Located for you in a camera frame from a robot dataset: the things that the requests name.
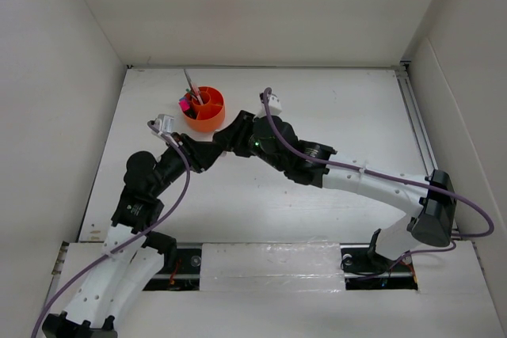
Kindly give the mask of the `pink cap black highlighter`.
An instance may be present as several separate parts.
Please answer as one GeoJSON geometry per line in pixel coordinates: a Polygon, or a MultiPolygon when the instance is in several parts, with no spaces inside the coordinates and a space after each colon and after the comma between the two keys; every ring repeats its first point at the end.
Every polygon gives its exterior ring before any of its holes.
{"type": "Polygon", "coordinates": [[[188,103],[185,99],[180,99],[178,101],[178,104],[180,106],[180,109],[183,111],[183,113],[187,114],[192,111],[191,105],[188,103]]]}

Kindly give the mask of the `pink transparent pen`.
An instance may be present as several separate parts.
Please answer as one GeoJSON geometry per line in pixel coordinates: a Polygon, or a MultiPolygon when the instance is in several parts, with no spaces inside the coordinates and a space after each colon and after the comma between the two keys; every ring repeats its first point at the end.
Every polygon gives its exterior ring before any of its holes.
{"type": "Polygon", "coordinates": [[[199,90],[199,87],[197,85],[191,85],[192,89],[193,89],[193,92],[195,93],[196,95],[196,98],[197,100],[200,102],[200,104],[204,104],[204,101],[202,99],[202,96],[201,96],[201,93],[200,93],[200,90],[199,90]]]}

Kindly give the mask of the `black handled scissors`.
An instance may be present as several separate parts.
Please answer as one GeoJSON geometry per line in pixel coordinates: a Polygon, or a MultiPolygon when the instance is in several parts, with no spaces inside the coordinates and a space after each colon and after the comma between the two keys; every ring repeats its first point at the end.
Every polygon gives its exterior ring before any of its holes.
{"type": "Polygon", "coordinates": [[[185,79],[186,79],[186,81],[188,82],[188,85],[189,85],[190,89],[191,89],[191,90],[192,90],[192,92],[193,92],[193,89],[192,89],[192,87],[191,87],[191,85],[194,85],[194,84],[193,84],[193,81],[192,81],[192,79],[190,78],[190,75],[189,75],[188,71],[187,71],[186,69],[184,69],[183,71],[184,71],[185,79]]]}

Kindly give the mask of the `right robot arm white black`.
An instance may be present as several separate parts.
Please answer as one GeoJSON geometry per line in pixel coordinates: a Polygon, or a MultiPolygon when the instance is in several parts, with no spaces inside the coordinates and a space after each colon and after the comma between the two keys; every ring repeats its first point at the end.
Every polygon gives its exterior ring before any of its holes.
{"type": "Polygon", "coordinates": [[[213,135],[214,142],[239,157],[256,156],[297,184],[351,192],[403,212],[387,228],[376,230],[365,256],[373,271],[397,264],[426,245],[428,252],[451,251],[456,201],[447,173],[403,180],[377,173],[353,161],[338,162],[337,151],[299,139],[278,116],[240,112],[231,125],[213,135]]]}

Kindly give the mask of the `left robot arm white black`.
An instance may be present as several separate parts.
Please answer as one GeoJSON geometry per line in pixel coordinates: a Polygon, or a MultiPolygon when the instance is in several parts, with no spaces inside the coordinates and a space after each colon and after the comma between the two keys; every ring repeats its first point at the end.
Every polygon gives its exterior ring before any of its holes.
{"type": "Polygon", "coordinates": [[[159,158],[140,151],[128,159],[101,256],[62,287],[83,280],[62,312],[45,317],[46,337],[116,337],[120,321],[151,277],[176,264],[175,238],[155,231],[172,212],[159,196],[180,176],[209,169],[223,148],[185,134],[164,140],[168,147],[159,158]]]}

